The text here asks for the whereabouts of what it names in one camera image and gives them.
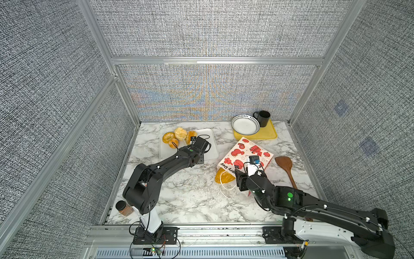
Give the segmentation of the ridged yellow pastry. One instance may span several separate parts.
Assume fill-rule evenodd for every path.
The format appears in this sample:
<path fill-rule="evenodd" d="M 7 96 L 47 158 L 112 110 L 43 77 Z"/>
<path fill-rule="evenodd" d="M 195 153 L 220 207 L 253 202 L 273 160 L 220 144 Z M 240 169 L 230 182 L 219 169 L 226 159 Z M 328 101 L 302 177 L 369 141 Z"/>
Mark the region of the ridged yellow pastry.
<path fill-rule="evenodd" d="M 197 138 L 197 133 L 195 131 L 187 132 L 187 136 L 185 138 L 185 142 L 187 145 L 190 145 L 193 139 Z"/>

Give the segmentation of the pale knotted bun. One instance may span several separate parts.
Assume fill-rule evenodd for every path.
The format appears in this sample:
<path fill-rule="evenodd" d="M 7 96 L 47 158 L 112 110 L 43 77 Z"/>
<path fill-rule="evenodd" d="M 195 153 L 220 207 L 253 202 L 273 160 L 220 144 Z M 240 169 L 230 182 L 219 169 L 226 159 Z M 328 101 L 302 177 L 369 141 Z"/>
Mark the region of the pale knotted bun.
<path fill-rule="evenodd" d="M 184 128 L 178 127 L 174 130 L 174 135 L 177 140 L 182 141 L 186 139 L 188 133 Z"/>

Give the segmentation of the white and red paper bag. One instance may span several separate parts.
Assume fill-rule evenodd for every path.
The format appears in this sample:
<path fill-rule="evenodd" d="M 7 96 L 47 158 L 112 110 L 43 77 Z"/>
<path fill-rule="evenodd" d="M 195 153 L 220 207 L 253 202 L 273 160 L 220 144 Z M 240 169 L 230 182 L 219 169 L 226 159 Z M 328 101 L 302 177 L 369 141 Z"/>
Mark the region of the white and red paper bag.
<path fill-rule="evenodd" d="M 260 157 L 261 169 L 265 169 L 274 157 L 274 154 L 269 150 L 262 148 L 252 140 L 242 137 L 218 163 L 217 170 L 221 167 L 236 177 L 236 169 L 245 172 L 250 155 Z"/>

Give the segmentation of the large orange oval bread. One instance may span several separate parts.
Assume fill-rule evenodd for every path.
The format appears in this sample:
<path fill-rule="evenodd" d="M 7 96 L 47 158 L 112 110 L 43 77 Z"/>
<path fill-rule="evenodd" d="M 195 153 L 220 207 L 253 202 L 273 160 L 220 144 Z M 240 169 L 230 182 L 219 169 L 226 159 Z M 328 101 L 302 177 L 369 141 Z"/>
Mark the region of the large orange oval bread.
<path fill-rule="evenodd" d="M 230 183 L 235 179 L 236 178 L 231 173 L 227 172 L 221 167 L 219 168 L 215 176 L 216 183 Z"/>

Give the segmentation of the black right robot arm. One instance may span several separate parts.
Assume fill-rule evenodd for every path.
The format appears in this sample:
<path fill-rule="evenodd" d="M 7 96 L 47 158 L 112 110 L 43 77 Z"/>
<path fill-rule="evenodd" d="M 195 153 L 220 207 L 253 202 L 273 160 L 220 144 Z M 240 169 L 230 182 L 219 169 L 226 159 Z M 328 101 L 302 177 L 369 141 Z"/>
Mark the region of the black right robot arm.
<path fill-rule="evenodd" d="M 262 170 L 248 175 L 237 169 L 235 175 L 240 191 L 250 191 L 260 208 L 283 217 L 280 227 L 263 229 L 265 242 L 301 245 L 288 251 L 288 258 L 303 257 L 312 237 L 309 231 L 300 230 L 304 222 L 298 218 L 321 221 L 328 227 L 336 226 L 339 231 L 351 235 L 347 242 L 359 246 L 367 255 L 379 259 L 394 257 L 395 242 L 388 232 L 389 220 L 385 210 L 354 210 L 320 200 L 292 187 L 275 186 Z"/>

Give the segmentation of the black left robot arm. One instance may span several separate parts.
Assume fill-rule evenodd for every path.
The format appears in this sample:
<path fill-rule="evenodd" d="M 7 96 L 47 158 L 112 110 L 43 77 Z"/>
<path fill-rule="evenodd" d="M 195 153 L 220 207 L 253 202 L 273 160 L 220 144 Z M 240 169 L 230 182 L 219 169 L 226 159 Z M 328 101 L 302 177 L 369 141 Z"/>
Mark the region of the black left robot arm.
<path fill-rule="evenodd" d="M 159 163 L 135 167 L 122 196 L 141 214 L 141 226 L 146 232 L 154 234 L 162 226 L 155 206 L 165 180 L 182 169 L 204 164 L 204 155 L 210 149 L 210 142 L 197 137 L 190 145 L 179 148 L 175 154 Z"/>

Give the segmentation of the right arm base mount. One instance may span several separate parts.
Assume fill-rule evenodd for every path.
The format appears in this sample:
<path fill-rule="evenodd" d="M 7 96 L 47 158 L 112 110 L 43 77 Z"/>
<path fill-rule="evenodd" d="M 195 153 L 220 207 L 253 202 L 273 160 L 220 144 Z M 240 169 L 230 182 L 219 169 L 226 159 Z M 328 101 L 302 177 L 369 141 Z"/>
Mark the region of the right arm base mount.
<path fill-rule="evenodd" d="M 292 227 L 269 226 L 262 228 L 262 237 L 267 245 L 302 244 L 303 239 L 298 238 Z"/>

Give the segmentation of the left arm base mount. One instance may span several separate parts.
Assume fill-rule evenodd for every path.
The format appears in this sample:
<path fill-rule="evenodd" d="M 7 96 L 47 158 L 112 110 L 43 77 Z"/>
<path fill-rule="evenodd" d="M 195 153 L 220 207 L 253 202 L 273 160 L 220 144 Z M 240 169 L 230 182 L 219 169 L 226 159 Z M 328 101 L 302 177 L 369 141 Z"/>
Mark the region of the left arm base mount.
<path fill-rule="evenodd" d="M 134 245 L 175 245 L 177 243 L 177 227 L 161 226 L 155 233 L 145 231 L 144 227 L 138 227 L 134 233 Z"/>

